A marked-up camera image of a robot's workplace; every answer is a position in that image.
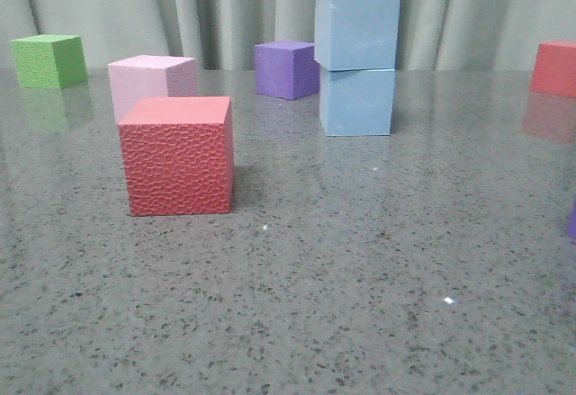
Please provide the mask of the light blue foam cube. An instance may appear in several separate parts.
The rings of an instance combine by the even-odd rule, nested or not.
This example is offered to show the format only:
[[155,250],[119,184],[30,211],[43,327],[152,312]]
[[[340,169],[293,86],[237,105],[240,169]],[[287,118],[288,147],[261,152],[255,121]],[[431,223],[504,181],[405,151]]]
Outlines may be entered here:
[[320,70],[319,117],[328,136],[388,135],[395,70]]

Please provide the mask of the purple foam cube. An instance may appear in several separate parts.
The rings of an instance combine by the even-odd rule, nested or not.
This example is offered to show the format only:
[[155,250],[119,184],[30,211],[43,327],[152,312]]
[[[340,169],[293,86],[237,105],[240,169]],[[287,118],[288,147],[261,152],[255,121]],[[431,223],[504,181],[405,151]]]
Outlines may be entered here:
[[296,100],[320,89],[314,44],[280,40],[254,46],[256,92]]

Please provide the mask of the large red textured cube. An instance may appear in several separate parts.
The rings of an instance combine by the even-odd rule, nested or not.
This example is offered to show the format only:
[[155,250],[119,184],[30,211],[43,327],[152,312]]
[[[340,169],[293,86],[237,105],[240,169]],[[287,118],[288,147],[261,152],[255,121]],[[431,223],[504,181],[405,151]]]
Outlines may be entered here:
[[230,97],[144,98],[118,131],[133,216],[230,211]]

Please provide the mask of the pink foam cube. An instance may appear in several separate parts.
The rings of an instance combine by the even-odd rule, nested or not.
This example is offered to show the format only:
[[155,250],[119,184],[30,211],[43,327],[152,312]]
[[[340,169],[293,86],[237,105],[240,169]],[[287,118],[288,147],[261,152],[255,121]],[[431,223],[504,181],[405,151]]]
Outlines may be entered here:
[[116,121],[143,98],[198,95],[194,58],[138,55],[110,63],[108,76]]

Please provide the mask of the grey-green curtain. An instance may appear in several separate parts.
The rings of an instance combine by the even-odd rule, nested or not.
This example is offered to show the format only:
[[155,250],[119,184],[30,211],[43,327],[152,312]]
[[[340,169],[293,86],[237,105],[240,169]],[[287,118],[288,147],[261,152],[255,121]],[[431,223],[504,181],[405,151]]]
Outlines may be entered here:
[[[13,39],[82,38],[90,68],[138,54],[194,57],[207,69],[253,66],[253,47],[310,41],[315,0],[1,0],[1,63]],[[573,40],[575,0],[400,0],[403,70],[529,70],[541,42]]]

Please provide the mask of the green foam cube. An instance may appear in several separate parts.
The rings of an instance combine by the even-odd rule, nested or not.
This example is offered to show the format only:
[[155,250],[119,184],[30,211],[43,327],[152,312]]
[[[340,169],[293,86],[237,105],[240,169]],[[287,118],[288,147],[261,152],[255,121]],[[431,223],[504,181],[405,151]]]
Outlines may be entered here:
[[80,36],[42,34],[10,44],[21,87],[64,88],[87,80]]

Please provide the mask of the purple cube at edge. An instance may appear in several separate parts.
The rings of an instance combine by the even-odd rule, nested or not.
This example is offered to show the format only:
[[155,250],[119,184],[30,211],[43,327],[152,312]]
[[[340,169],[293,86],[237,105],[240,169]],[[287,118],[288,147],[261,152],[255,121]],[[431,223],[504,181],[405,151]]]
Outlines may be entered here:
[[573,205],[571,217],[567,228],[567,235],[570,238],[576,238],[576,203]]

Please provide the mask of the red cube at right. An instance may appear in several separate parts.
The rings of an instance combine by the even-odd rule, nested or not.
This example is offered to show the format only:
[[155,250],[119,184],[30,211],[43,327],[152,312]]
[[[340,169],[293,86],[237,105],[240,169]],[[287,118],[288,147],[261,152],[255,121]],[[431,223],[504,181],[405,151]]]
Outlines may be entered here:
[[553,40],[540,43],[530,90],[574,98],[575,60],[574,40]]

